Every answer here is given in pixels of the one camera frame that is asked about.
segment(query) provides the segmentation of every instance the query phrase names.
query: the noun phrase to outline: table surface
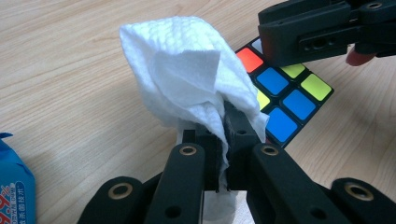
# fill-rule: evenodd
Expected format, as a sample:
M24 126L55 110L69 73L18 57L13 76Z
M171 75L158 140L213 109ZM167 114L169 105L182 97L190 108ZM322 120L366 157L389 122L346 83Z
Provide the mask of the table surface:
M176 141L143 106L119 40L125 23L198 16L232 49L258 35L274 1L2 1L0 131L35 174L38 223L75 223L107 180L142 181ZM329 187L355 177L396 200L396 58L305 64L335 93L287 146Z

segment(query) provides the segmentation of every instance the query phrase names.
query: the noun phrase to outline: yellow square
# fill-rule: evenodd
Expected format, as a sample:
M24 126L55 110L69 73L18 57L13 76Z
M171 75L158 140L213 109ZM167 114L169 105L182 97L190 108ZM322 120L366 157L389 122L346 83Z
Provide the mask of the yellow square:
M303 66L301 63L297 63L295 65L281 67L281 69L286 74L288 74L289 77L297 78L297 76L300 75L305 70L305 66Z
M259 89L257 89L257 101L260 104L260 110L265 108L270 104L270 98L268 98L264 93L262 93Z
M301 83L301 86L319 101L322 101L332 91L329 85L314 74L309 75Z

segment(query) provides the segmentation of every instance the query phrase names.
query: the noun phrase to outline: paper towel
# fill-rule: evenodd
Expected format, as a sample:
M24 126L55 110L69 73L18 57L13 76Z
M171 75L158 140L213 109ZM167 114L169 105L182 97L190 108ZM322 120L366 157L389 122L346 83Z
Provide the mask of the paper towel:
M126 24L120 28L120 40L149 111L180 133L201 123L222 141L224 187L228 167L224 101L247 115L262 141L268 122L260 112L257 89L233 50L211 25L196 17Z

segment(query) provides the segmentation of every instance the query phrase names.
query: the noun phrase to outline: crumpled tissue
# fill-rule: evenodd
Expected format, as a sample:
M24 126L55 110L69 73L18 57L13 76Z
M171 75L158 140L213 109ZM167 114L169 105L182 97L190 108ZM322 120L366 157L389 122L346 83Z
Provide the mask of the crumpled tissue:
M205 125L222 141L219 182L224 187L224 170L229 165L222 124L224 101L243 111L265 141L268 116L260 111L257 89L244 65L219 32L196 17L126 24L120 28L120 40L143 103L165 126L178 129L178 141L182 131L193 123ZM219 220L227 214L219 212L218 207L214 210L208 207L209 203L215 206L213 200L227 195L224 190L216 196L205 195L206 219Z

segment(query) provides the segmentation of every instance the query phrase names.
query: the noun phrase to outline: wooden table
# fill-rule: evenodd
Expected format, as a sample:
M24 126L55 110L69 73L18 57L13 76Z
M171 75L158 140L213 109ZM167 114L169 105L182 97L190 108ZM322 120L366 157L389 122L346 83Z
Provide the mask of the wooden table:
M75 223L108 179L145 181L164 167L176 131L142 105L119 40L124 23L195 15L232 49L258 35L274 1L2 1L0 131L35 174L38 223ZM305 64L335 88L288 145L314 181L371 183L396 200L396 58L351 67Z

